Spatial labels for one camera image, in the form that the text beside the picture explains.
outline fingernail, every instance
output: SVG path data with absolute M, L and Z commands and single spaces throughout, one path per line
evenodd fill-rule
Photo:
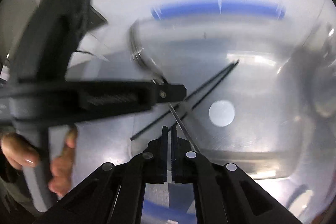
M 27 160 L 26 159 L 26 162 L 28 162 L 28 164 L 31 166 L 31 167 L 35 167 L 35 163 L 33 163 L 31 160 Z
M 75 137 L 75 134 L 75 131 L 71 130 L 68 134 L 68 137 L 73 139 Z
M 75 137 L 77 135 L 77 128 L 76 127 L 73 127 L 70 129 L 69 131 L 69 135 L 72 136 L 72 137 Z

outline metal rod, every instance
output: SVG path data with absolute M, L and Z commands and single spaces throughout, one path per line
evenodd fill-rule
M 216 78 L 218 78 L 221 74 L 223 74 L 226 70 L 231 69 L 231 67 L 234 66 L 234 63 L 230 63 L 228 66 L 226 66 L 224 69 L 222 69 L 219 73 L 217 73 L 216 75 L 214 75 L 213 77 L 211 77 L 209 80 L 207 80 L 206 82 L 204 82 L 198 89 L 196 89 L 195 91 L 193 91 L 190 95 L 188 95 L 185 98 L 185 101 L 188 101 L 191 97 L 193 97 L 194 95 L 196 95 L 197 93 L 199 93 L 201 90 L 203 90 L 207 85 L 209 85 L 211 82 L 213 82 Z M 174 105 L 174 109 L 177 110 L 179 108 L 179 104 Z M 136 140 L 137 138 L 139 138 L 143 133 L 145 133 L 147 130 L 149 130 L 152 126 L 154 126 L 157 122 L 159 122 L 160 120 L 162 120 L 164 117 L 166 117 L 168 114 L 170 113 L 170 111 L 168 110 L 167 112 L 163 113 L 160 117 L 158 117 L 156 120 L 154 120 L 153 122 L 151 122 L 149 125 L 147 125 L 146 127 L 144 127 L 143 129 L 141 129 L 138 133 L 136 133 L 135 135 L 133 135 L 130 139 L 131 141 Z
M 181 128 L 184 136 L 186 137 L 186 139 L 191 143 L 191 145 L 193 146 L 194 150 L 197 153 L 200 153 L 200 150 L 198 148 L 198 146 L 196 145 L 196 143 L 194 142 L 194 140 L 192 139 L 192 137 L 190 136 L 188 130 L 186 129 L 186 127 L 184 126 L 183 122 L 181 121 L 181 119 L 179 118 L 179 116 L 177 115 L 175 109 L 173 108 L 173 106 L 171 104 L 168 104 L 168 107 L 170 109 L 171 114 L 173 114 L 176 123 L 179 125 L 179 127 Z
M 132 57 L 134 61 L 144 70 L 147 70 L 154 74 L 156 77 L 163 80 L 164 83 L 167 83 L 166 78 L 164 77 L 162 71 L 158 68 L 155 62 L 146 56 L 143 50 L 143 46 L 140 41 L 137 39 L 137 26 L 138 21 L 135 21 L 129 29 L 129 39 L 131 44 Z

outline black cable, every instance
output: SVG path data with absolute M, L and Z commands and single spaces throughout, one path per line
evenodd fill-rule
M 218 82 L 211 88 L 208 90 L 208 92 L 206 94 L 204 94 L 202 96 L 201 99 L 199 99 L 191 108 L 191 110 L 194 110 L 228 75 L 229 73 L 239 64 L 239 60 L 234 63 L 234 64 L 230 64 L 232 65 L 228 71 L 226 73 L 224 73 L 224 75 L 218 80 Z M 181 120 L 183 120 L 186 116 L 188 115 L 188 112 L 186 112 L 182 117 L 181 117 Z
M 195 91 L 193 91 L 190 95 L 188 95 L 185 100 L 188 101 L 191 97 L 193 97 L 194 95 L 196 95 L 197 93 L 199 93 L 202 89 L 204 89 L 207 85 L 209 85 L 211 82 L 213 82 L 217 77 L 219 77 L 221 74 L 223 74 L 226 70 L 230 70 L 232 67 L 236 66 L 234 63 L 230 63 L 228 66 L 226 66 L 223 70 L 221 70 L 219 73 L 217 73 L 216 75 L 214 75 L 213 77 L 211 77 L 209 80 L 207 80 L 206 82 L 204 82 L 198 89 L 196 89 Z M 176 104 L 173 106 L 175 110 L 177 110 L 179 108 L 179 104 Z M 146 127 L 144 127 L 143 129 L 141 129 L 138 133 L 136 133 L 135 135 L 133 135 L 130 139 L 131 141 L 136 140 L 137 138 L 139 138 L 143 133 L 145 133 L 147 130 L 149 130 L 153 125 L 155 125 L 157 122 L 159 122 L 160 120 L 162 120 L 165 116 L 167 116 L 170 113 L 170 110 L 168 110 L 167 112 L 163 113 L 160 117 L 158 117 L 156 120 L 154 120 L 153 122 L 151 122 L 149 125 L 147 125 Z
M 88 51 L 76 50 L 75 52 L 80 52 L 80 53 L 84 53 L 84 54 L 89 54 L 89 55 L 95 56 L 93 53 L 88 52 Z

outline black bracket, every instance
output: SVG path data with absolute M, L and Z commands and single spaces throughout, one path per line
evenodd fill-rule
M 128 163 L 104 163 L 36 224 L 140 224 L 146 183 L 167 178 L 168 128 Z M 192 183 L 198 224 L 300 224 L 235 164 L 215 165 L 171 129 L 172 179 Z
M 0 90 L 0 98 L 9 98 L 13 125 L 23 131 L 146 111 L 185 96 L 183 85 L 150 81 L 49 81 Z

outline gray plastic handle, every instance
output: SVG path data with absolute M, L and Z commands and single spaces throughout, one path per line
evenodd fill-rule
M 17 133 L 33 145 L 40 154 L 40 163 L 35 168 L 24 167 L 23 173 L 35 208 L 40 212 L 46 212 L 58 201 L 56 194 L 48 188 L 48 182 L 52 178 L 48 129 L 18 131 Z

